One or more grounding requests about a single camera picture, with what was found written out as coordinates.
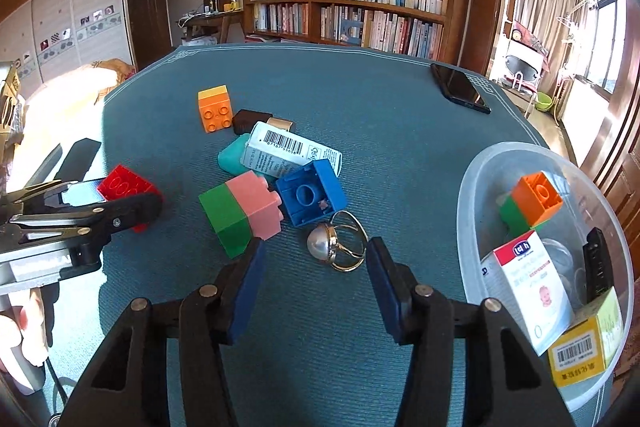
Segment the left hand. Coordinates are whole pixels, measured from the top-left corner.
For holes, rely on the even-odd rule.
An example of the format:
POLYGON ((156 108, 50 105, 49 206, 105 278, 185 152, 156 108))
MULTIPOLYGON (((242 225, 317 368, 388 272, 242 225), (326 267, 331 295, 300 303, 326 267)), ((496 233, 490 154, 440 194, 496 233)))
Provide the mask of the left hand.
POLYGON ((1 312, 1 347, 19 347, 33 366, 41 366, 49 355, 46 309, 41 289, 9 295, 9 309, 1 312))

